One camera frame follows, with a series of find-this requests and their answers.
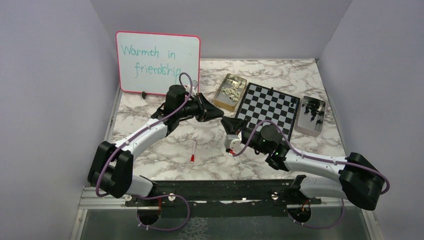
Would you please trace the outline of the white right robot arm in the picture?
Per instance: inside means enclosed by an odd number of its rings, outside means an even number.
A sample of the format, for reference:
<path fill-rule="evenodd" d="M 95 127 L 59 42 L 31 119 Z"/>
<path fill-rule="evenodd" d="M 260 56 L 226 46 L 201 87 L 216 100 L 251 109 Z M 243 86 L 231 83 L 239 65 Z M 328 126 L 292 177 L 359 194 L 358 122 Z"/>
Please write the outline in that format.
<path fill-rule="evenodd" d="M 220 122 L 228 137 L 225 148 L 234 157 L 251 148 L 266 155 L 266 163 L 275 170 L 307 173 L 296 178 L 288 190 L 289 199 L 296 204 L 325 197 L 348 200 L 356 207 L 373 211 L 380 196 L 390 189 L 387 177 L 359 153 L 326 156 L 299 150 L 270 120 L 260 121 L 253 129 L 239 118 L 224 116 Z"/>

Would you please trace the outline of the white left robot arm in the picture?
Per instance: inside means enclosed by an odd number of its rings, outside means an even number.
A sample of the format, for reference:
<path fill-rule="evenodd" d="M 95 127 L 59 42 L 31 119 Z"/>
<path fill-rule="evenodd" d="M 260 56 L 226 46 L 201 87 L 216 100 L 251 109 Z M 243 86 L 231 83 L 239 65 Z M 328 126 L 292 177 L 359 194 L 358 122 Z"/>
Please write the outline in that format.
<path fill-rule="evenodd" d="M 156 142 L 170 135 L 180 122 L 195 118 L 208 122 L 221 118 L 224 112 L 210 103 L 202 93 L 191 96 L 181 85 L 172 85 L 164 103 L 146 124 L 131 135 L 115 142 L 103 141 L 97 147 L 87 180 L 97 195 L 121 198 L 135 195 L 144 205 L 157 200 L 154 183 L 133 174 L 134 160 Z"/>

